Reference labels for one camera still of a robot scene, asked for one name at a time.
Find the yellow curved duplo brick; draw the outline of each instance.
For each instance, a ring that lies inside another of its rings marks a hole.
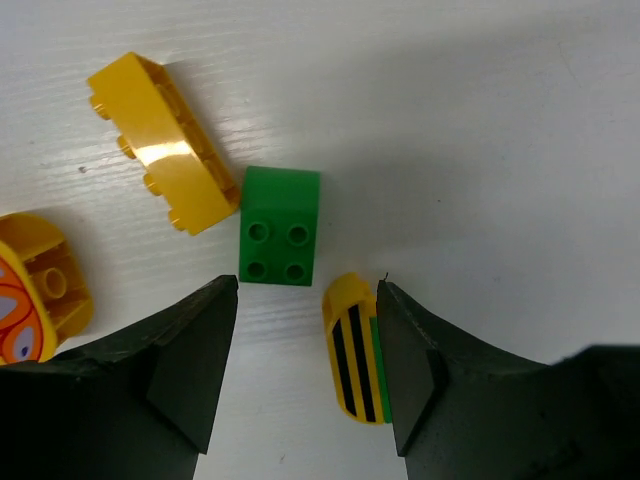
[[[385,422],[371,319],[376,298],[355,273],[334,280],[322,301],[324,330],[338,404],[352,419]]]
[[[0,217],[0,364],[44,362],[93,316],[62,232],[28,213]]]

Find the black stripe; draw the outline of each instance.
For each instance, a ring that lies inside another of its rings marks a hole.
[[[360,309],[357,305],[354,305],[349,309],[349,321],[351,322],[353,346],[356,351],[356,361],[358,363],[360,390],[362,390],[362,400],[364,401],[364,414],[367,417],[367,422],[375,422],[376,411],[373,407],[373,393],[371,392],[371,381],[369,380],[369,369],[367,368],[367,354],[364,351],[364,338],[362,338],[362,324],[360,323]]]
[[[342,325],[340,320],[333,327],[333,345],[336,349],[336,359],[338,360],[338,371],[340,372],[340,383],[342,383],[342,395],[344,404],[354,417],[356,414],[356,401],[353,398],[353,388],[351,387],[351,376],[349,375],[349,363],[347,362],[347,351],[344,348],[344,337],[342,336]]]

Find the green stripe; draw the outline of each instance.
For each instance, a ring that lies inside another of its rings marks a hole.
[[[371,317],[371,336],[373,337],[373,352],[376,357],[376,369],[378,370],[378,385],[380,385],[380,398],[382,399],[382,412],[384,422],[391,423],[391,405],[389,404],[389,390],[387,389],[387,377],[384,374],[382,363],[382,349],[380,348],[380,336],[378,335],[378,317]]]

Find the white wood grain surface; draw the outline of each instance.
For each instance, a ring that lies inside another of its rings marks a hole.
[[[236,178],[324,173],[315,284],[242,285],[198,479],[405,478],[390,428],[336,405],[320,299],[356,270],[496,345],[556,361],[640,340],[636,0],[0,3],[0,213],[68,234],[86,335],[235,273],[239,216],[189,237],[91,110],[86,78],[169,64]]]

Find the green lego brick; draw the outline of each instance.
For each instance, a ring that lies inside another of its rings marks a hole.
[[[376,356],[376,370],[378,371],[378,385],[380,386],[384,422],[391,423],[391,404],[389,403],[387,376],[384,374],[384,363],[382,362],[382,348],[380,347],[380,334],[378,333],[378,317],[371,317],[369,321],[371,322],[371,338],[373,339],[373,351]]]
[[[249,167],[242,195],[240,281],[310,286],[320,174]]]

